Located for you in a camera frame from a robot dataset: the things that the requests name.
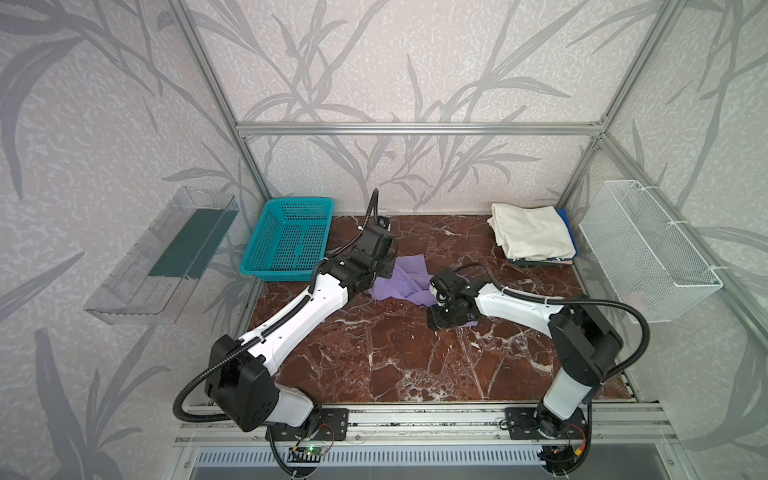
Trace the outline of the purple t-shirt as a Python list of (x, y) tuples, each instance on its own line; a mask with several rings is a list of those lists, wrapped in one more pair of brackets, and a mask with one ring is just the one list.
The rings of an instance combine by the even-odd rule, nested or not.
[(423, 254), (401, 256), (396, 259), (390, 278), (377, 278), (374, 281), (370, 296), (374, 301), (397, 299), (425, 307), (427, 326), (434, 331), (447, 329), (448, 326), (440, 325), (430, 312), (430, 308), (437, 304), (430, 290), (431, 278)]

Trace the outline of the teal plastic basket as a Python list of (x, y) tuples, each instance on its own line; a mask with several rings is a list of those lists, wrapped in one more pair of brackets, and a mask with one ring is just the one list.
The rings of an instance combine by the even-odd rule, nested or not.
[(287, 197), (267, 201), (241, 260), (244, 276), (264, 282), (308, 282), (324, 257), (334, 200)]

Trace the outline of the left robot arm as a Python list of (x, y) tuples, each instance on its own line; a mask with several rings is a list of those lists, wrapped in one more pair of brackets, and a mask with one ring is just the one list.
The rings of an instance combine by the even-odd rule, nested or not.
[(321, 407), (303, 391), (280, 385), (274, 376), (293, 350), (329, 316), (392, 276), (395, 235), (365, 226), (343, 249), (324, 257), (301, 294), (260, 326), (238, 338), (220, 337), (211, 347), (208, 367), (177, 394), (176, 419), (185, 423), (230, 420), (242, 431), (285, 425), (304, 435), (320, 429)]

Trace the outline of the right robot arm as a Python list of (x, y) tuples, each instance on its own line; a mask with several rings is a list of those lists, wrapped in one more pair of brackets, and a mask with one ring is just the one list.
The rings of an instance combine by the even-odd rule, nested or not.
[[(515, 290), (502, 285), (481, 262), (442, 270), (430, 279), (429, 290), (436, 299), (427, 309), (427, 325), (432, 330), (492, 317), (550, 338), (560, 370), (533, 415), (533, 427), (549, 439), (560, 438), (575, 423), (579, 407), (588, 404), (606, 381), (639, 361), (650, 344), (649, 322), (631, 305)], [(603, 307), (630, 315), (641, 330), (638, 346), (621, 362), (616, 358), (624, 340), (601, 311)]]

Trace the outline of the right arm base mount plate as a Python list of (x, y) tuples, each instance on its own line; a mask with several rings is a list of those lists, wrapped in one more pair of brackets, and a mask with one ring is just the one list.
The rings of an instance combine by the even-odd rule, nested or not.
[(586, 435), (588, 421), (579, 407), (563, 420), (543, 405), (509, 407), (502, 424), (512, 440), (576, 440)]

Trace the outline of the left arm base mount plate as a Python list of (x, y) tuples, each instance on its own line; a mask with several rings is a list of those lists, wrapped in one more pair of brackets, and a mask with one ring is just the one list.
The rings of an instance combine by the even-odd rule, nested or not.
[(275, 423), (268, 426), (268, 431), (275, 441), (343, 441), (349, 427), (349, 414), (346, 408), (318, 407), (298, 427)]

